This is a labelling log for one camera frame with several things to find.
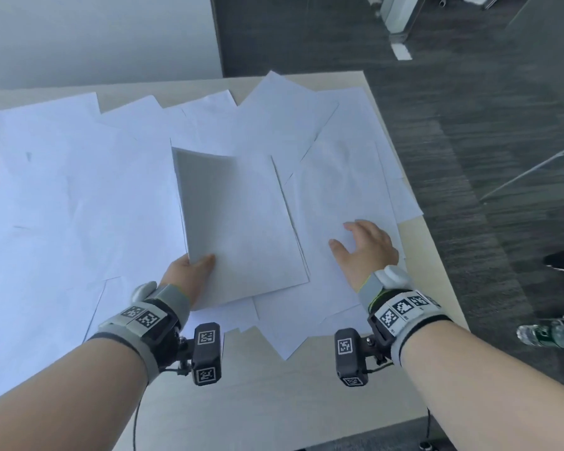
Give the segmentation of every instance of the forearm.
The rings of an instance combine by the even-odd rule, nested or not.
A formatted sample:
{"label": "forearm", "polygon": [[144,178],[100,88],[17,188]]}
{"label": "forearm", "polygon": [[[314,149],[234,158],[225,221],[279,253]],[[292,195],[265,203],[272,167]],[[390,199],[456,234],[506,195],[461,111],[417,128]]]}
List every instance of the forearm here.
{"label": "forearm", "polygon": [[88,341],[0,397],[0,450],[110,450],[146,385],[132,349]]}
{"label": "forearm", "polygon": [[564,450],[564,386],[459,326],[425,326],[401,362],[460,451]]}

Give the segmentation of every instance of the light wooden tabletop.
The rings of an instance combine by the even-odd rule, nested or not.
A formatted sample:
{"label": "light wooden tabletop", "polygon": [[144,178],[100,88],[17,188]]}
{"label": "light wooden tabletop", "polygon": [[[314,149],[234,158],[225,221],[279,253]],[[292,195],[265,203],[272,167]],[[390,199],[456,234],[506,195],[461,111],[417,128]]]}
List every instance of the light wooden tabletop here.
{"label": "light wooden tabletop", "polygon": [[[363,87],[389,137],[361,71],[287,77],[312,90]],[[0,91],[0,109],[91,91],[97,92],[103,112],[146,95],[168,107],[226,89],[240,103],[260,80],[8,90]],[[418,288],[467,327],[424,219],[401,223],[399,231],[407,268]],[[282,361],[256,328],[226,333],[222,374],[217,384],[203,387],[173,373],[158,377],[147,389],[139,412],[138,450],[293,451],[426,414],[415,388],[396,367],[371,375],[363,388],[346,388],[336,377],[331,336],[308,339],[288,361]],[[130,425],[117,450],[132,448]]]}

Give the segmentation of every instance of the plastic water bottle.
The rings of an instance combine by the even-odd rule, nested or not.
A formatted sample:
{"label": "plastic water bottle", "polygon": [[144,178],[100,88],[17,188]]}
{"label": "plastic water bottle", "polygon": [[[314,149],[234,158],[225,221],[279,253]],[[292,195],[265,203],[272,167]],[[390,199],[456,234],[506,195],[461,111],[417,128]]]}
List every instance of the plastic water bottle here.
{"label": "plastic water bottle", "polygon": [[538,324],[519,326],[516,334],[527,345],[564,348],[564,324],[560,321],[554,321],[550,326]]}

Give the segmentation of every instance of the hand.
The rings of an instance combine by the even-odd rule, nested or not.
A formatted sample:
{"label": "hand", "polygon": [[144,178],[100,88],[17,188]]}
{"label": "hand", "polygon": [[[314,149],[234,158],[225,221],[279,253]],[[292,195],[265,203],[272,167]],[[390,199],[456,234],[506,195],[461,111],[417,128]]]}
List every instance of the hand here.
{"label": "hand", "polygon": [[353,233],[357,249],[349,253],[336,239],[330,239],[328,244],[347,282],[357,292],[371,273],[396,265],[399,252],[393,248],[389,235],[371,221],[355,220],[343,226]]}
{"label": "hand", "polygon": [[186,253],[170,264],[159,286],[167,284],[177,286],[190,299],[190,307],[192,308],[203,292],[214,265],[215,255],[204,256],[195,264],[190,264],[188,253]]}

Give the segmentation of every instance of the stack of paper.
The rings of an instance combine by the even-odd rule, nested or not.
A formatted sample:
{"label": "stack of paper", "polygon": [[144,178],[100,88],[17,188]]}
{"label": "stack of paper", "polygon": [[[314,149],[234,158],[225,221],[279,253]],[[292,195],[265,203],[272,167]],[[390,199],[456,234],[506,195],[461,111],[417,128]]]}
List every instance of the stack of paper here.
{"label": "stack of paper", "polygon": [[365,311],[328,248],[365,218],[391,236],[421,215],[361,88],[270,73],[161,108],[100,113],[95,94],[0,111],[0,394],[82,343],[185,252],[217,264],[185,336],[258,326],[288,358]]}

